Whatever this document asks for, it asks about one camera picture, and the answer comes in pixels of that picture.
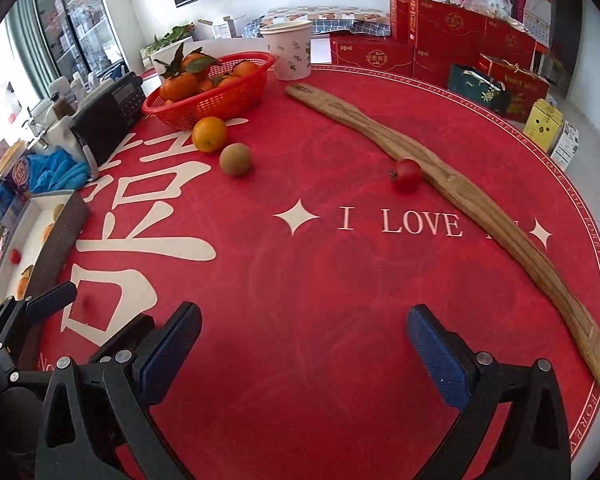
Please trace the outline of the white condiment holder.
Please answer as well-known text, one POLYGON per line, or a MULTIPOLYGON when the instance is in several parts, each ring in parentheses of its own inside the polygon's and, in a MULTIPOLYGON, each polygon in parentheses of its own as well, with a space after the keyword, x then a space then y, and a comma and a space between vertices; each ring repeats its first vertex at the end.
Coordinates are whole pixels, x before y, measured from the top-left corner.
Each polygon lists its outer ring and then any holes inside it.
POLYGON ((85 162, 82 145, 71 130, 71 124, 74 115, 98 85, 98 78, 84 84, 79 73, 74 74, 73 80, 61 76, 52 81, 47 87, 48 98, 39 102, 31 114, 29 127, 34 139, 28 150, 50 155, 56 148, 62 148, 76 162, 85 162))

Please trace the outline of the white lined gift box tray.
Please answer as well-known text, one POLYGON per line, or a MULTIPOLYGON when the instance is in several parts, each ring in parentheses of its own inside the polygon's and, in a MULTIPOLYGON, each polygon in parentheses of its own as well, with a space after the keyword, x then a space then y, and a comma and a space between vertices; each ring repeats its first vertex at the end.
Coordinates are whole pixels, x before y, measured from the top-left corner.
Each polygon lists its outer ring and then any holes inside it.
POLYGON ((27 266, 33 266, 27 296, 40 296, 56 285, 90 213, 82 196, 74 191, 38 194, 28 200, 0 261, 0 304, 15 296, 21 273, 27 266), (54 220, 53 210, 58 204, 65 207, 54 220), (43 231, 52 222, 55 224, 50 237, 43 244, 43 231), (21 254, 16 266, 9 261, 12 249, 18 249, 21 254))

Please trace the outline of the red gift box stack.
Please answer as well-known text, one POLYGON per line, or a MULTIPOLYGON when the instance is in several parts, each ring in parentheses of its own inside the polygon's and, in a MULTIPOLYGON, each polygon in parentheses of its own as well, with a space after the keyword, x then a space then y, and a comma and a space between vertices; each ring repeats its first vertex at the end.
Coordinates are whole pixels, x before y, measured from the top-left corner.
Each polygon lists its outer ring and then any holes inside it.
POLYGON ((444 88, 451 66, 481 55, 528 70, 536 41, 499 18, 436 0, 390 0, 390 35, 329 36, 332 64, 377 70, 444 88))

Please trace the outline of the small red cherry tomato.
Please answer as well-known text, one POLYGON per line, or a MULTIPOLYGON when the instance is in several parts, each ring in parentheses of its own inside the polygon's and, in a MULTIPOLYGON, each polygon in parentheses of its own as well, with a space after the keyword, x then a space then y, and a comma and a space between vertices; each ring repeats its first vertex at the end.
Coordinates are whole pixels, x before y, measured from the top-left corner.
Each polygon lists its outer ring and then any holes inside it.
POLYGON ((413 193, 424 180, 424 172, 413 159, 400 159, 390 170, 390 181, 394 188, 403 193, 413 193))

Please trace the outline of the black portable radio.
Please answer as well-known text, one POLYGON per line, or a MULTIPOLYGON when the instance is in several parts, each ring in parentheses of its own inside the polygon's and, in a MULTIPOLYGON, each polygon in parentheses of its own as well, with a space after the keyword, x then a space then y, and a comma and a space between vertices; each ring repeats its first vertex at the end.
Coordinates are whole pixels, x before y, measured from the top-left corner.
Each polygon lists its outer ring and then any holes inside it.
POLYGON ((86 96, 73 115, 70 129, 81 145, 92 180, 142 117, 146 99, 142 83, 133 72, 108 79, 86 96))

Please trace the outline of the large orange tangerine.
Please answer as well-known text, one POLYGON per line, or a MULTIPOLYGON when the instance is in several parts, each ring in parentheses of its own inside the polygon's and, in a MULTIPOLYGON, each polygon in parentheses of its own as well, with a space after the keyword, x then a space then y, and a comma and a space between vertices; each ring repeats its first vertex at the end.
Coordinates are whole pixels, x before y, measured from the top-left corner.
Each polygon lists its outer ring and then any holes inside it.
POLYGON ((26 296, 26 291, 27 291, 27 287, 29 284, 29 280, 30 280, 29 275, 23 275, 19 279, 17 288, 16 288, 16 294, 15 294, 15 297, 17 300, 23 300, 23 298, 26 296))

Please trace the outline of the red plastic fruit basket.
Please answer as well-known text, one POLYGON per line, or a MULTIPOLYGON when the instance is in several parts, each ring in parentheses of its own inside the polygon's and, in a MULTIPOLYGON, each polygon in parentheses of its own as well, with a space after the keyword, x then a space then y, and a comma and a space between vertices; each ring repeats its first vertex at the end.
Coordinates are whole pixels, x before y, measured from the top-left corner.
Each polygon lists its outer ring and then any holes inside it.
POLYGON ((210 76, 222 76, 235 64, 248 61, 257 64, 252 74, 222 84, 186 100, 166 104, 160 90, 154 90, 142 105, 147 116, 156 116, 164 124, 176 130, 192 130, 199 119, 208 116, 224 120, 242 116, 247 110, 259 105, 264 96, 268 74, 275 64, 276 57, 268 52, 248 51, 228 54, 219 58, 219 65, 210 67, 210 76))

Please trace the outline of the purple milk tea cup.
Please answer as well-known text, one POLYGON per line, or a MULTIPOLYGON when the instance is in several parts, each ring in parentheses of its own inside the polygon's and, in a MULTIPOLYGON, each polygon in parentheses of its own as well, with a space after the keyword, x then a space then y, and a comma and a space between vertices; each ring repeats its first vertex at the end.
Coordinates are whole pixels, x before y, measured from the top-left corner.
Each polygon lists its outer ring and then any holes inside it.
POLYGON ((0 159, 0 178, 24 197, 30 196, 31 171, 27 154, 27 143, 18 140, 0 159))

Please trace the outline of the plaid blue cloth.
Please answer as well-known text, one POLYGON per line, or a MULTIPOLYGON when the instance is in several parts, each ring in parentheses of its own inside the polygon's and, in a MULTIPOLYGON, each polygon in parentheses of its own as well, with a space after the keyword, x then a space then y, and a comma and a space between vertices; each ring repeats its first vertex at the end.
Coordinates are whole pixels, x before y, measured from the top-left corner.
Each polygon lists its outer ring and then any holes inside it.
POLYGON ((373 37, 391 35, 390 16, 385 11, 355 6, 292 6, 268 10, 260 18, 249 22, 242 38, 261 37, 261 28, 265 26, 304 21, 312 23, 313 35, 332 32, 373 37))

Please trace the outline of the orange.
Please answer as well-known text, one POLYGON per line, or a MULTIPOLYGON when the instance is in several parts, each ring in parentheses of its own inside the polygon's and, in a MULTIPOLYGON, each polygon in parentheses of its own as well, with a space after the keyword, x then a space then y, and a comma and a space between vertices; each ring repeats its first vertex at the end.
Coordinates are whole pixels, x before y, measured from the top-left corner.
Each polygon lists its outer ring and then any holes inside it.
POLYGON ((213 153, 225 144, 227 126, 221 118, 205 117, 196 122, 192 131, 192 142, 198 151, 213 153))
POLYGON ((48 238, 50 237, 50 232, 52 232, 52 229, 54 227, 55 222, 52 222, 50 224, 48 224, 46 226, 46 228, 43 231, 42 234, 42 243, 44 244, 46 242, 46 240, 48 240, 48 238))

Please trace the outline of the dark green gift bag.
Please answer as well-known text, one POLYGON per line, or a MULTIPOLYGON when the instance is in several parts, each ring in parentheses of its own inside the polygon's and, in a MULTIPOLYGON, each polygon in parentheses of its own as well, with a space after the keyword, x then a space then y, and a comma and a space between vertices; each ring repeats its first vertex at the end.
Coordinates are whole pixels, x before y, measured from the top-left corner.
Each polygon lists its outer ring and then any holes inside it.
POLYGON ((448 89, 501 117, 509 107, 510 93, 505 84, 470 66, 451 66, 448 89))

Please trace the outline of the glass display cabinet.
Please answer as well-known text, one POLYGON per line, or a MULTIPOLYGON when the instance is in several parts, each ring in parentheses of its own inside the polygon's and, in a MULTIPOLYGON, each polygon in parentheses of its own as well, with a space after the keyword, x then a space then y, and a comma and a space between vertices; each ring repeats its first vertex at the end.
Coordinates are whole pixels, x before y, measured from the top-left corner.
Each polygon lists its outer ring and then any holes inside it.
POLYGON ((117 79, 126 64, 102 0, 35 0, 47 47, 58 72, 83 81, 117 79))

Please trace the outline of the long wooden back scratcher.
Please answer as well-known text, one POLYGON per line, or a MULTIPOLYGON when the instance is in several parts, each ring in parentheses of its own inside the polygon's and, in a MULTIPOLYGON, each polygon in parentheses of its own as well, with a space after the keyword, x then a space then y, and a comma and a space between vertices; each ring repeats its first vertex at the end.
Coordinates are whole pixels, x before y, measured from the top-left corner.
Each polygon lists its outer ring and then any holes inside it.
POLYGON ((517 261, 564 320, 583 361, 600 386, 600 328, 550 259, 492 198, 425 145, 363 114, 354 105, 310 84, 290 84, 288 96, 374 142, 395 160, 417 162, 425 180, 483 228, 517 261))

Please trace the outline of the brown longan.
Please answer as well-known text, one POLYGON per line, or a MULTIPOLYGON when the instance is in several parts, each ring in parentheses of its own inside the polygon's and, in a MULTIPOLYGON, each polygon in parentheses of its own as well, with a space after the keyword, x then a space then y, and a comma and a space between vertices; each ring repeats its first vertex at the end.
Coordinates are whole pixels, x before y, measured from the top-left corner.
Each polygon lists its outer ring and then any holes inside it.
POLYGON ((229 177, 246 174, 252 166, 250 148, 242 143, 227 145, 221 152, 219 164, 222 173, 229 177))
POLYGON ((64 204, 58 204, 53 210, 53 219, 57 220, 64 209, 64 204))

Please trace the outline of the red tomato with stem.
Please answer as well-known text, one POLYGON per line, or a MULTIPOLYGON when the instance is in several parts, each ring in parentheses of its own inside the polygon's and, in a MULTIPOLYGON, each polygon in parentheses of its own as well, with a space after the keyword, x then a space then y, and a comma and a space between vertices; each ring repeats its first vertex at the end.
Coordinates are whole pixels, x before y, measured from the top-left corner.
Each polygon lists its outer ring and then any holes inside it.
POLYGON ((12 249, 9 252, 9 261, 14 266, 16 266, 17 264, 20 263, 20 261, 21 261, 21 254, 20 254, 20 251, 18 249, 12 249))

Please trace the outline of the red sweet gift box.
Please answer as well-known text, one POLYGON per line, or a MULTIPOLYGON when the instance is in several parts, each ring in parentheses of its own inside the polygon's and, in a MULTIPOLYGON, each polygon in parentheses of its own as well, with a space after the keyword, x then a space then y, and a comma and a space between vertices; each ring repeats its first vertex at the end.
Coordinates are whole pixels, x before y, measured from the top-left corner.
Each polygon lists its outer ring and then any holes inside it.
POLYGON ((534 103, 544 99, 550 88, 550 84, 542 76, 483 53, 478 57, 477 68, 504 84, 510 95, 504 117, 514 122, 526 122, 534 103))

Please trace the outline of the dried physalis husk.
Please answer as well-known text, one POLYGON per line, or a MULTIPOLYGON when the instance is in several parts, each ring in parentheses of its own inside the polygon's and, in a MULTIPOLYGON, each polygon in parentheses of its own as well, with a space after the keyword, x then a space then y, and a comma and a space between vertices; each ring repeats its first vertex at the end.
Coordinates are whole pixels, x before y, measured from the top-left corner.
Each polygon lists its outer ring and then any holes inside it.
POLYGON ((27 266, 21 273, 23 278, 28 278, 33 271, 33 266, 27 266))

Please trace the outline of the potted green plant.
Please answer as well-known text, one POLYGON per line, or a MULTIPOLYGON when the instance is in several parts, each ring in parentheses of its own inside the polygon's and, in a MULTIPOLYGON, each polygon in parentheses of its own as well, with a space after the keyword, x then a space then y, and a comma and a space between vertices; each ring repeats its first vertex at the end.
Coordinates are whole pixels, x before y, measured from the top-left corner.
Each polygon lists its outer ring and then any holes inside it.
POLYGON ((140 50, 140 54, 143 58, 148 58, 151 53, 155 53, 165 47, 169 47, 171 44, 175 44, 178 41, 189 38, 192 36, 192 32, 194 30, 195 24, 193 22, 174 26, 170 32, 167 32, 164 36, 155 36, 153 42, 140 50))

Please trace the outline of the tangerines in basket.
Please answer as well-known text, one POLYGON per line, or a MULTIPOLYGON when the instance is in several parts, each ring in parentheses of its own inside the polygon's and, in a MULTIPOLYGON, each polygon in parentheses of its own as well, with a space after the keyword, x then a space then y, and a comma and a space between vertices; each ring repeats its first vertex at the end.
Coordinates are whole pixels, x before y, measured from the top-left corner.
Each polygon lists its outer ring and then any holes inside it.
POLYGON ((156 63, 162 68, 159 96, 166 104, 180 102, 226 86, 257 73, 260 68, 257 63, 242 60, 228 72, 212 75, 212 67, 220 66, 220 61, 210 54, 204 53, 201 48, 184 54, 182 44, 176 49, 169 63, 161 60, 157 60, 156 63))

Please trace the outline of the red round table mat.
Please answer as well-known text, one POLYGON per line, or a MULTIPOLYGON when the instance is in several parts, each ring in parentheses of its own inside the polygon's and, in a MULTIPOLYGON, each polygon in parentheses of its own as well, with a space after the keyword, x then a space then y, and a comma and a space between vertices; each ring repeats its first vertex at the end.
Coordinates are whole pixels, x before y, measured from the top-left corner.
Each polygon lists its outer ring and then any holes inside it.
POLYGON ((414 304, 475 350, 548 359, 570 452, 600 388, 562 318, 518 264, 431 186, 404 194, 361 133, 287 96, 230 126, 252 169, 148 117, 83 196, 90 216, 62 275, 76 302, 44 326, 38 367, 84 362, 127 318, 183 301, 202 332, 152 411, 199 479, 408 479, 455 418, 405 333, 414 304))

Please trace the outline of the yellow carton box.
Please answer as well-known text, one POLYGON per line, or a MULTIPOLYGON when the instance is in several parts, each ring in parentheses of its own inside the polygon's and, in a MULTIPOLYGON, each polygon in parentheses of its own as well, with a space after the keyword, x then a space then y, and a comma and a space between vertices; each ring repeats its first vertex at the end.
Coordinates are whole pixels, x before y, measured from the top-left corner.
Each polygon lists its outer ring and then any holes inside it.
POLYGON ((544 99, 534 102, 522 133, 545 154, 550 151, 562 126, 562 112, 544 99))

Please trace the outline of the blue rubber gloves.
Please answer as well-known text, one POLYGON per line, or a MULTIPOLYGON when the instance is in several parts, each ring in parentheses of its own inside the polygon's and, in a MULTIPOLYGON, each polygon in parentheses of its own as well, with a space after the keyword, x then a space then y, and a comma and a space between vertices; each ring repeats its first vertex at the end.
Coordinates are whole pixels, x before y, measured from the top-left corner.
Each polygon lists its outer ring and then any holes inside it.
POLYGON ((54 191, 76 191, 90 180, 91 170, 86 162, 76 162, 63 148, 50 155, 31 154, 29 163, 29 192, 32 195, 54 191))

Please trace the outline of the floral paper cup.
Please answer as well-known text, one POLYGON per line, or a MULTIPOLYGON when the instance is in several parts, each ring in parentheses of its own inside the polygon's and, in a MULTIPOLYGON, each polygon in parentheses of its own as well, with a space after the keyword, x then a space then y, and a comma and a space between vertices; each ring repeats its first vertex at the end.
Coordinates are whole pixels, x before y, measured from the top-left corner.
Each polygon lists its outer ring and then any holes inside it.
POLYGON ((261 28, 270 55, 276 57, 274 72, 282 81, 304 79, 311 73, 310 21, 272 24, 261 28))

